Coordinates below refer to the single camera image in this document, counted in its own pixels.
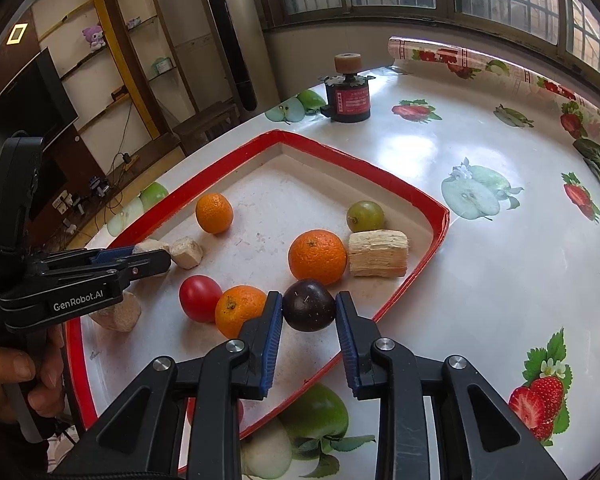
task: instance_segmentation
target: red tray rim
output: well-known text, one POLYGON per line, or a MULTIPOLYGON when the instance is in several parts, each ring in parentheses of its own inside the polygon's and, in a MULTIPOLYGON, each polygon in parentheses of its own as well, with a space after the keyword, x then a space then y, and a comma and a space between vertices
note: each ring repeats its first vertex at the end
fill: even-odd
MULTIPOLYGON (((398 298, 404 294, 406 289, 422 272, 440 247, 449 228, 449 209, 433 197, 401 180, 397 176, 382 170, 369 162, 299 134, 293 134, 283 130, 271 130, 270 132, 261 134, 239 146, 200 171, 198 174, 192 176, 179 188, 175 189, 154 207, 149 209, 149 211, 144 213, 144 215, 126 228, 108 248, 113 249, 131 246, 141 242, 158 227, 175 216, 182 208, 189 204, 194 197, 202 193, 205 189, 208 189, 222 177, 227 176, 254 156, 278 143, 286 144, 300 152, 313 155, 316 158, 330 162, 378 184, 378 186, 381 186, 410 202, 419 209, 419 211, 426 216, 427 221, 429 221, 433 231, 433 239, 429 249, 407 279, 402 282, 389 300, 375 314, 373 320, 379 320, 394 305, 398 298)), ((80 416, 82 418, 82 423, 85 430, 88 430, 98 419, 98 415, 96 414, 87 375, 86 361, 84 359, 84 346, 82 344, 82 327, 80 325, 79 317, 65 323, 65 334, 69 375, 72 381, 72 387, 78 410, 80 411, 80 416)), ((311 379, 307 380, 299 390, 287 397, 269 414, 256 421, 256 423, 248 428, 245 428, 240 434, 240 438, 257 430, 279 414, 323 377, 323 375, 327 373, 339 359, 340 354, 334 356, 316 374, 314 374, 311 379)))

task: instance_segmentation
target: tv screen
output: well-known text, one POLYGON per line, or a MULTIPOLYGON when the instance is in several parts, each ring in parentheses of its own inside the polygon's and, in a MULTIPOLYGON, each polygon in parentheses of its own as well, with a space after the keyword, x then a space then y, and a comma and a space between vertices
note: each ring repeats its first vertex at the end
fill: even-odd
POLYGON ((77 118, 49 50, 45 49, 0 93, 0 152, 4 141, 20 130, 32 137, 43 137, 46 149, 77 118))

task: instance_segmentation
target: orange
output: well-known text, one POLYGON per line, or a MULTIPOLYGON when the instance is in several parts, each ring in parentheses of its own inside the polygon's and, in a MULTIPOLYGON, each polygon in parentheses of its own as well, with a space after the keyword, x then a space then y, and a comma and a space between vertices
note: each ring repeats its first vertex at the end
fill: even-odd
POLYGON ((313 278, 323 285, 337 282, 347 267, 340 239, 324 229, 302 233, 289 247, 289 269, 296 280, 313 278))
POLYGON ((204 231, 217 235, 226 231, 234 221, 234 210, 224 196, 211 193, 199 198, 196 219, 204 231))
POLYGON ((235 339, 242 324, 262 314, 267 295, 249 285, 232 286, 216 304, 216 326, 222 335, 235 339))

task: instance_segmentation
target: plush toy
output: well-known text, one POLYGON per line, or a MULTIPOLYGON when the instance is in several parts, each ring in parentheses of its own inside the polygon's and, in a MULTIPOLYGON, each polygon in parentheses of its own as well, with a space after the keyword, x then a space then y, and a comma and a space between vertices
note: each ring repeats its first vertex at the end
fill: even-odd
POLYGON ((99 50, 103 46, 106 46, 103 38, 103 31, 100 25, 94 25, 93 27, 87 27, 82 30, 84 34, 84 39, 87 40, 87 43, 91 46, 91 51, 99 50))

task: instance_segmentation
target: sugarcane piece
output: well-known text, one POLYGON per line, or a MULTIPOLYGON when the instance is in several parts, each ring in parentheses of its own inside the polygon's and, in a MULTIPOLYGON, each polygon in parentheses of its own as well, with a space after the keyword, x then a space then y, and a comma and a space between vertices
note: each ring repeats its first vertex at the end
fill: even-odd
POLYGON ((116 332, 131 332, 138 322, 142 308, 136 297, 126 290, 122 291, 122 301, 89 314, 101 327, 116 332))
POLYGON ((154 240, 153 238, 147 238, 145 241, 137 244, 131 253, 146 253, 148 251, 157 251, 158 249, 163 249, 168 253, 171 253, 169 244, 167 242, 163 242, 162 240, 154 240))
POLYGON ((407 272, 409 239, 400 231, 386 229, 352 233, 348 253, 353 276, 396 278, 407 272))
POLYGON ((181 269, 193 269, 202 261, 202 247, 190 236, 179 238, 170 248, 171 259, 181 269))

